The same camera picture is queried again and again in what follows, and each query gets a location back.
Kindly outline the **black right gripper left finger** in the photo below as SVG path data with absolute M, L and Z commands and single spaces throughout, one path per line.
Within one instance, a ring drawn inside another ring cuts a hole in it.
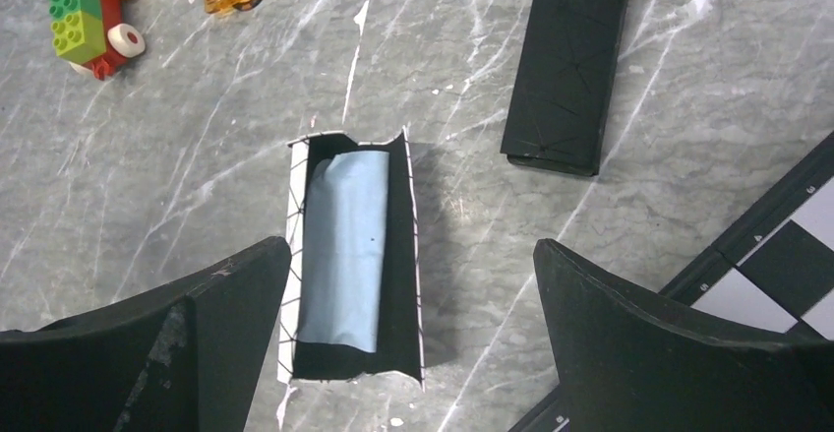
M 5 431 L 240 431 L 288 279 L 266 238 L 194 274 L 1 335 Z

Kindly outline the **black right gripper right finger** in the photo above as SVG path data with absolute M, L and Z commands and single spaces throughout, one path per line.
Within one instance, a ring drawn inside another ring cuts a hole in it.
M 833 344 L 697 311 L 542 239 L 534 266 L 573 431 L 829 431 Z

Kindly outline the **light blue cleaning cloth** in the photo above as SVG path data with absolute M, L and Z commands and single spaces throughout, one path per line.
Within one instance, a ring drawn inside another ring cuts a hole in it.
M 388 167 L 382 151 L 338 154 L 316 166 L 305 201 L 298 340 L 376 352 Z

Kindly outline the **white geometric glasses case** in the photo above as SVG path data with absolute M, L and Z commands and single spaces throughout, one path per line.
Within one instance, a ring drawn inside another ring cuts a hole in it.
M 411 149 L 405 133 L 386 142 L 357 142 L 343 132 L 311 134 L 290 143 L 286 238 L 289 276 L 279 311 L 277 378 L 346 381 L 398 372 L 416 381 L 425 376 L 421 318 L 418 223 Z M 338 154 L 382 151 L 389 155 L 385 242 L 378 344 L 374 353 L 298 340 L 302 293 L 305 201 L 316 166 Z

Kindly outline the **black glasses case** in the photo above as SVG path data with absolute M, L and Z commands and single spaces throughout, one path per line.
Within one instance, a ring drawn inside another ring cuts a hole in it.
M 501 152 L 516 165 L 599 172 L 628 0 L 533 0 Z

